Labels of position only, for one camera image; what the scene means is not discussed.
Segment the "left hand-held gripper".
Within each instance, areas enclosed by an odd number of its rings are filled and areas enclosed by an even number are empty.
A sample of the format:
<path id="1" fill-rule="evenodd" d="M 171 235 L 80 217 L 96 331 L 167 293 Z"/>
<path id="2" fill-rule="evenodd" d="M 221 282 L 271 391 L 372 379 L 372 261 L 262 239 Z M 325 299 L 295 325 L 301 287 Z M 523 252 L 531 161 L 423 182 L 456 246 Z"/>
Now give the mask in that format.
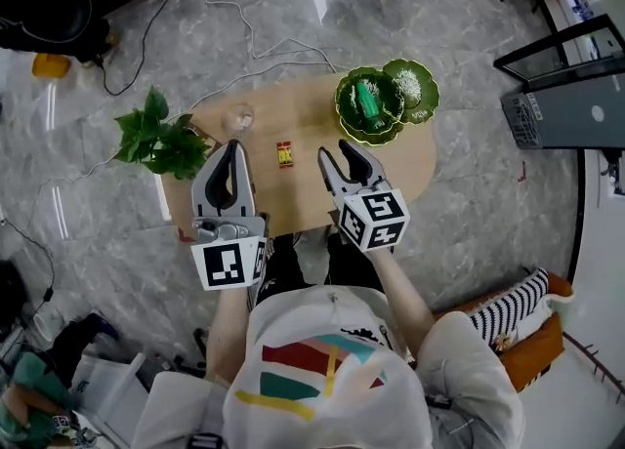
<path id="1" fill-rule="evenodd" d="M 205 291 L 249 287 L 264 277 L 268 225 L 265 216 L 255 216 L 254 193 L 238 140 L 219 147 L 197 173 L 191 200 L 195 215 L 204 218 L 194 221 L 197 242 L 191 254 Z M 223 212 L 227 217 L 218 217 Z"/>

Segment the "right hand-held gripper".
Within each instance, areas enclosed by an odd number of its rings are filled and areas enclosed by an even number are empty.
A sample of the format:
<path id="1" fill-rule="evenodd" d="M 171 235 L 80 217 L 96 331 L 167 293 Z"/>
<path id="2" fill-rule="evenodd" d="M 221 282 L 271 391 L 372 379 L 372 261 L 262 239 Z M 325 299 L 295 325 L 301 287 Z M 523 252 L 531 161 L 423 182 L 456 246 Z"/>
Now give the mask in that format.
<path id="1" fill-rule="evenodd" d="M 348 193 L 348 182 L 332 154 L 321 147 L 317 164 L 328 192 L 338 209 L 337 226 L 360 252 L 392 248 L 403 237 L 408 210 L 401 191 L 385 178 L 381 162 L 363 146 L 339 140 L 349 165 L 349 182 L 359 183 Z"/>

